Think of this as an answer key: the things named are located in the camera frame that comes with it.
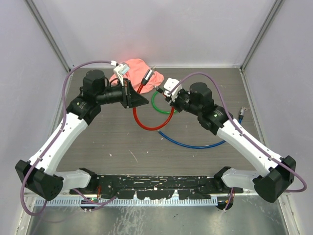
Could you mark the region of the blue cable lock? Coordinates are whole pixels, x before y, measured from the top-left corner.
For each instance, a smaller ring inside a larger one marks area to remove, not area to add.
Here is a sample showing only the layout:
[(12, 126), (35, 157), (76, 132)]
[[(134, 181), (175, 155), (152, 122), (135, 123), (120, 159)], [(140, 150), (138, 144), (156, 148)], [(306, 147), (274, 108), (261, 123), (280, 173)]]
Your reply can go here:
[[(246, 107), (242, 107), (239, 110), (239, 114), (238, 114), (238, 122), (241, 124), (243, 119), (244, 119), (244, 115), (245, 115), (245, 111), (247, 111)], [(163, 132), (161, 132), (160, 130), (157, 131), (163, 138), (165, 138), (166, 140), (170, 141), (173, 144), (179, 145), (181, 147), (185, 147), (185, 148), (189, 148), (189, 149), (209, 149), (209, 148), (214, 148), (217, 146), (220, 146), (224, 143), (226, 143), (225, 140), (214, 143), (214, 144), (209, 144), (209, 145), (189, 145), (189, 144), (184, 144), (181, 143), (179, 141), (174, 140), (173, 138), (170, 138), (169, 136), (167, 136), (166, 134), (164, 134)]]

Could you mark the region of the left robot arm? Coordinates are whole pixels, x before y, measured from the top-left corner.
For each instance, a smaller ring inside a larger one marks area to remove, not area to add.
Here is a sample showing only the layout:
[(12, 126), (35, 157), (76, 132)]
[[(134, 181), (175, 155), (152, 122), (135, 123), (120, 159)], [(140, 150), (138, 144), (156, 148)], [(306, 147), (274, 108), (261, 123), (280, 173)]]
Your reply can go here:
[(88, 71), (80, 94), (67, 107), (59, 127), (27, 162), (20, 160), (16, 164), (16, 172), (25, 187), (47, 201), (62, 191), (75, 188), (81, 188), (87, 194), (96, 192), (98, 182), (94, 172), (85, 168), (68, 172), (56, 169), (75, 139), (101, 112), (101, 105), (113, 103), (134, 108), (149, 101), (135, 91), (127, 78), (111, 86), (101, 70)]

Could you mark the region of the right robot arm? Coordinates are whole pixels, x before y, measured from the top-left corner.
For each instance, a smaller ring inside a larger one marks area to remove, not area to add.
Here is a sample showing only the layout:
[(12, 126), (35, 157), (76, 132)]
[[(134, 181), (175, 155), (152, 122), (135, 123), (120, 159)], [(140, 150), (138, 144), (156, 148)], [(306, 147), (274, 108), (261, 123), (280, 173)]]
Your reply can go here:
[(195, 115), (204, 129), (233, 146), (254, 166), (254, 171), (223, 167), (214, 176), (218, 192), (244, 188), (273, 203), (294, 181), (288, 169), (295, 170), (296, 161), (291, 156), (281, 157), (255, 139), (232, 114), (214, 103), (212, 92), (205, 83), (193, 83), (186, 91), (178, 80), (169, 78), (164, 89), (170, 106), (178, 112)]

